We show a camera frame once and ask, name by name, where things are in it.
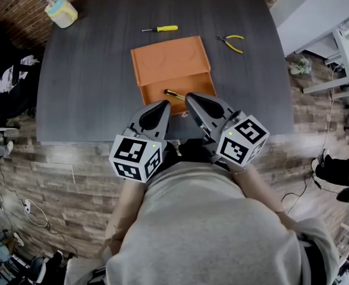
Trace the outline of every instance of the pliers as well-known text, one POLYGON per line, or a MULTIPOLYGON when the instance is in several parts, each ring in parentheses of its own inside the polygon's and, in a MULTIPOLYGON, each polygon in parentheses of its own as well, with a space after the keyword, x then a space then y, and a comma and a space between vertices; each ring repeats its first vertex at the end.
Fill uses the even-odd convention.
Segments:
POLYGON ((221 40, 221 41, 223 41, 230 49, 234 50, 235 52, 243 54, 243 51, 242 51, 242 50, 238 50, 238 49, 234 48, 234 47, 227 41, 227 39, 230 39, 230 38, 244 39, 244 37, 238 36, 238 35, 229 35, 229 36, 226 36, 226 37, 217 36, 216 38, 219 39, 219 40, 221 40))

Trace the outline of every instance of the dark gray table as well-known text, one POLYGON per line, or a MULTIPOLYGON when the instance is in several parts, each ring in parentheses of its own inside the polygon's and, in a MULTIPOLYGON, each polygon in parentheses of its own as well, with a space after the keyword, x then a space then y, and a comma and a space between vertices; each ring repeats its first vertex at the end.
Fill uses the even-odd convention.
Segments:
MULTIPOLYGON (((293 131, 281 43, 264 0, 82 0, 79 19, 54 26, 40 75, 37 139, 112 141, 143 106, 130 50, 200 35, 218 97, 253 114, 271 134, 293 131), (178 25, 178 31, 142 33, 178 25), (238 34, 237 54, 216 35, 238 34)), ((191 117, 172 117, 167 139, 199 138, 191 117)))

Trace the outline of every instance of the gray shirt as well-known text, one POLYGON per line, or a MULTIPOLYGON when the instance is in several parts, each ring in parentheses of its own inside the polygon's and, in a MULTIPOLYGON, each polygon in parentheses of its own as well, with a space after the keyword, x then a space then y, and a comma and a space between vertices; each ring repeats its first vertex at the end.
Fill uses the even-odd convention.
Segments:
MULTIPOLYGON (((326 227, 309 219, 298 222, 297 232, 316 242, 331 284, 338 253, 326 227)), ((296 232, 245 198, 229 172, 179 163, 149 182, 137 220, 106 273, 112 285, 299 285, 310 272, 303 255, 296 232)))

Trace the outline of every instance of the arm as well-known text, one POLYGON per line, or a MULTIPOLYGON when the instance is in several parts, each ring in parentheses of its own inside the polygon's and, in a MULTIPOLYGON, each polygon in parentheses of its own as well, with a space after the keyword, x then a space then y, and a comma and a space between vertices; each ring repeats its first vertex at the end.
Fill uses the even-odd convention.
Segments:
POLYGON ((247 198, 256 199, 278 215, 281 223, 288 229, 295 228, 295 221, 284 212, 281 200, 276 192, 263 180, 252 165, 244 171, 233 163, 227 162, 235 183, 247 198))
POLYGON ((128 179, 124 181, 118 203, 105 230, 105 243, 100 254, 107 246, 112 255, 119 252, 124 236, 136 220, 144 194, 145 184, 128 179))

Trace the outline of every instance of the orange box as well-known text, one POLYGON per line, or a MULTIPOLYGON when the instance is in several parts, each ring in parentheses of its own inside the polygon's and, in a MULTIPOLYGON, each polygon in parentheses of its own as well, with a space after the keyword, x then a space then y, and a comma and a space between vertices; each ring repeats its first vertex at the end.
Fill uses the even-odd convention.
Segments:
POLYGON ((147 106, 169 100, 171 114, 187 111, 185 101, 164 94, 168 89, 216 96, 210 63, 199 36, 170 40, 131 50, 137 85, 147 106))

